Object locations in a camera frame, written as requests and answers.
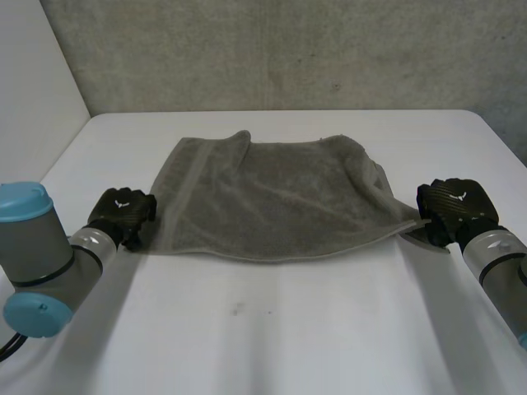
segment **black cable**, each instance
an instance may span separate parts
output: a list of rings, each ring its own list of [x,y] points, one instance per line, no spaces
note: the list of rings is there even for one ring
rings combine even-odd
[[[9,342],[6,343],[6,345],[2,348],[0,348],[0,355],[3,354],[11,345],[18,340],[18,338],[21,336],[20,333],[17,333],[15,336],[11,338]]]
[[[0,362],[5,361],[7,358],[12,356],[15,352],[18,351],[20,347],[26,342],[27,336],[22,336],[20,333],[17,333],[12,339],[7,342],[7,344],[2,347],[2,352],[0,352]]]

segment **white table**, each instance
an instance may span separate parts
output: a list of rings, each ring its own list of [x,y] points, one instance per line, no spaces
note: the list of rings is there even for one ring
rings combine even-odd
[[[107,114],[43,184],[71,234],[107,188],[148,191],[180,138],[240,129],[254,142],[345,134],[413,206],[420,184],[476,179],[527,241],[527,169],[465,111]],[[0,366],[0,393],[525,394],[527,352],[452,252],[399,237],[280,265],[124,252],[63,333]],[[11,291],[2,278],[0,301]]]

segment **white wall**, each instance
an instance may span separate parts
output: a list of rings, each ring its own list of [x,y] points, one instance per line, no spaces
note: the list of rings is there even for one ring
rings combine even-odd
[[[0,0],[0,183],[40,181],[90,118],[38,0]]]

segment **blue joint cover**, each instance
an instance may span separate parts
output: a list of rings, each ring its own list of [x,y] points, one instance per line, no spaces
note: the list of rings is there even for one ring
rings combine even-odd
[[[53,209],[53,200],[42,184],[0,184],[0,223],[27,221]]]
[[[53,337],[72,320],[73,312],[60,300],[37,292],[17,292],[3,308],[7,324],[28,337]]]

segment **concrete wall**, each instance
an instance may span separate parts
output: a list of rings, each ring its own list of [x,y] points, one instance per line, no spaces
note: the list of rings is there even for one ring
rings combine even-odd
[[[41,0],[93,115],[469,109],[527,163],[525,0]]]

